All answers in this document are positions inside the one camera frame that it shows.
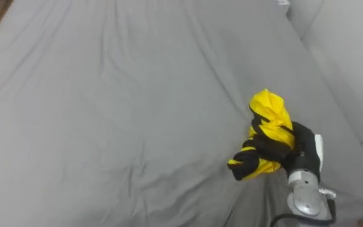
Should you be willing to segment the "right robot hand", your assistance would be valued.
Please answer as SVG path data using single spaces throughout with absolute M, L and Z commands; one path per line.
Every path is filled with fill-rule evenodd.
M 315 134 L 306 126 L 292 123 L 294 147 L 275 141 L 267 136 L 255 136 L 254 145 L 259 157 L 281 164 L 287 174 L 296 169 L 304 169 L 316 175 L 320 182 L 321 160 L 316 151 Z

